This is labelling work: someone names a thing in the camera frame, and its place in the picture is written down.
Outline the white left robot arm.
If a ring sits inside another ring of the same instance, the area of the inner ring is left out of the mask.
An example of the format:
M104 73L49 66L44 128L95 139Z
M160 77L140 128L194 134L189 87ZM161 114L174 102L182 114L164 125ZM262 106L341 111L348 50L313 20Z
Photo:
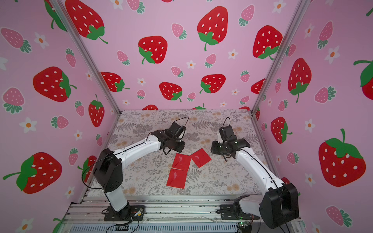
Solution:
M156 130L137 143L123 149L111 151L104 149L92 170L93 175L110 202L110 207L116 214L128 214L130 204L127 201L121 185L123 183L123 168L138 159L156 151L163 151L165 155L172 150L181 153L185 147L182 140L186 127L173 122L165 130Z

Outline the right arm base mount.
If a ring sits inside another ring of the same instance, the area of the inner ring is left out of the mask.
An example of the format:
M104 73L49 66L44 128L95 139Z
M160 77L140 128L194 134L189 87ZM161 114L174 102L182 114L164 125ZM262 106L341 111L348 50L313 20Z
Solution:
M248 196L240 196L233 200L233 204L222 204L216 211L220 214L222 220L259 220L259 217L253 214L246 214L242 211L239 201Z

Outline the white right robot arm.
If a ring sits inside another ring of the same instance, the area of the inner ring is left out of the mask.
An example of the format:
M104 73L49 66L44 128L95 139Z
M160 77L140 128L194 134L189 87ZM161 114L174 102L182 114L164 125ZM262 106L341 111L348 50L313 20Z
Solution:
M241 196L233 204L232 213L243 219L257 216L271 229L299 217L298 191L273 174L254 153L245 139L238 139L231 126L219 128L218 140L212 142L211 152L236 159L252 176L261 195Z

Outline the red envelope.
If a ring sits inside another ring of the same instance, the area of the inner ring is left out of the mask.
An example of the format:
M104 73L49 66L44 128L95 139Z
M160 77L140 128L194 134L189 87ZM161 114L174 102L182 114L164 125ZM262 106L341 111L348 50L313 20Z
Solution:
M177 153L172 164L173 169L188 171L190 166L191 157Z
M187 171L171 169L166 186L184 189L187 179Z
M203 148L193 153L190 157L198 168L203 167L212 160Z

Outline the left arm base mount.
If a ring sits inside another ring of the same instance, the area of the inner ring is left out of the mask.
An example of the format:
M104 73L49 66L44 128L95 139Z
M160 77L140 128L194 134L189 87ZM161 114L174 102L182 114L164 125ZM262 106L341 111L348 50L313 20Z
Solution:
M145 206L127 204L122 210L115 211L112 206L102 211L104 221L142 221Z

